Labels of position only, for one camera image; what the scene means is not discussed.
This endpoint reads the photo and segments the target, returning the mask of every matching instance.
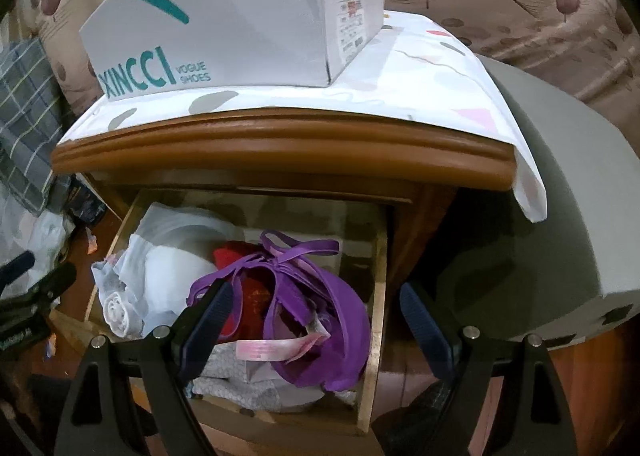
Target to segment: red cloth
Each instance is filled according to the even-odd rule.
[[[242,241],[228,241],[221,248],[213,251],[213,259],[217,269],[227,267],[238,259],[259,251],[258,245]],[[242,316],[236,333],[225,342],[237,340],[260,340],[264,328],[264,317],[267,314],[273,297],[273,281],[268,270],[252,269],[242,281]],[[233,318],[229,315],[222,334],[233,331]]]

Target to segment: gray patterned fabric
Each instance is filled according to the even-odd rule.
[[[240,407],[271,412],[298,412],[322,398],[320,387],[297,388],[285,382],[269,362],[236,359],[236,343],[217,344],[193,392],[226,398]]]
[[[69,176],[54,176],[50,154],[73,118],[40,39],[0,52],[0,182],[35,216],[58,213]]]

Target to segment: gray plaid fabric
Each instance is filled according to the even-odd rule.
[[[50,155],[72,118],[40,39],[0,53],[0,182],[35,216],[60,212],[70,177],[54,176]]]

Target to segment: clothing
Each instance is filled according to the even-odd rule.
[[[104,303],[113,292],[124,292],[124,283],[118,278],[113,267],[122,255],[122,251],[110,255],[104,261],[96,261],[91,265],[91,274],[98,287],[98,300],[104,308]]]
[[[104,320],[118,337],[138,339],[142,335],[143,322],[133,309],[126,293],[113,292],[104,300]]]
[[[236,343],[213,348],[202,375],[193,380],[193,392],[226,398],[252,410],[287,412],[320,400],[319,386],[297,388],[285,382],[269,362],[236,359]]]
[[[39,216],[33,216],[0,182],[0,264],[25,250],[35,256],[34,266],[9,285],[2,298],[26,293],[52,271],[73,229],[74,224],[66,214],[54,214],[45,209]],[[57,298],[55,304],[59,303],[60,298]]]
[[[226,268],[238,259],[260,250],[260,246],[242,241],[229,241],[213,252],[218,269]],[[262,338],[264,316],[269,309],[273,292],[273,276],[267,270],[253,269],[242,279],[242,316],[236,332],[223,342],[254,340]],[[222,328],[221,335],[233,333],[234,321],[229,316]]]
[[[211,212],[153,203],[115,266],[138,314],[179,315],[193,281],[216,270],[213,249],[236,233],[235,226]]]
[[[72,114],[39,39],[0,53],[0,181],[30,213],[59,213],[70,176],[54,176],[50,155]]]
[[[276,245],[269,236],[277,237],[290,248]],[[258,346],[250,357],[242,358],[271,360],[273,369],[299,388],[322,385],[327,391],[351,389],[359,381],[369,357],[371,330],[366,306],[349,284],[305,258],[306,254],[335,255],[340,250],[339,243],[331,239],[301,242],[276,230],[265,230],[260,243],[260,251],[194,282],[188,304],[193,306],[217,280],[229,280],[233,288],[230,316],[235,331],[242,318],[242,277],[255,268],[270,271],[274,292],[264,319],[263,338],[274,342],[242,341],[242,344],[265,347],[299,340],[299,332],[292,330],[285,320],[288,316],[298,328],[305,328],[308,333],[315,330],[318,334],[309,335],[305,340],[308,344],[300,346],[300,356],[292,354],[284,362],[276,361],[280,358],[262,357],[260,353],[265,351]]]
[[[142,337],[146,337],[158,326],[173,326],[178,318],[172,311],[164,311],[159,313],[150,313],[145,317],[145,325],[142,328]]]

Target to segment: open drawer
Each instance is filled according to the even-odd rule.
[[[386,220],[373,203],[281,196],[214,193],[193,190],[147,190],[137,195],[115,236],[109,254],[127,248],[151,203],[197,207],[213,211],[257,242],[265,229],[280,230],[300,240],[330,237],[340,242],[340,254],[311,257],[349,283],[367,304],[371,319],[369,359],[356,388],[355,405],[332,393],[304,412],[273,413],[239,407],[224,398],[191,400],[196,418],[213,447],[236,455],[381,455],[369,429],[378,378],[385,319]],[[97,290],[85,321],[107,328]],[[136,400],[145,405],[142,381],[133,382]]]

